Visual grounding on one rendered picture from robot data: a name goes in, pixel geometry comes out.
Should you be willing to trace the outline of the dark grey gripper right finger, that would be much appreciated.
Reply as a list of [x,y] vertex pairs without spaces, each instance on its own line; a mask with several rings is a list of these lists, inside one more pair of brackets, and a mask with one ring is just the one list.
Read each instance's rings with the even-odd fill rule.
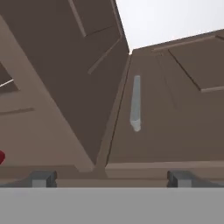
[[205,180],[190,171],[168,171],[167,179],[168,187],[224,188],[224,184]]

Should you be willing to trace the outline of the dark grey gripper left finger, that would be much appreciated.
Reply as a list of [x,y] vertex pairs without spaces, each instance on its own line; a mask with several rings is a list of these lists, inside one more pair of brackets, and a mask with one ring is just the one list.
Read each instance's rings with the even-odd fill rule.
[[2,184],[0,187],[56,187],[56,171],[33,171],[28,177]]

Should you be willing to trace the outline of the brown open cabinet door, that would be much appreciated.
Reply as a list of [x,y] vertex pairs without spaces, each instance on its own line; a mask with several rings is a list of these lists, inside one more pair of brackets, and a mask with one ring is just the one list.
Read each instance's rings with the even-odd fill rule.
[[115,0],[0,0],[0,16],[95,164],[129,54]]

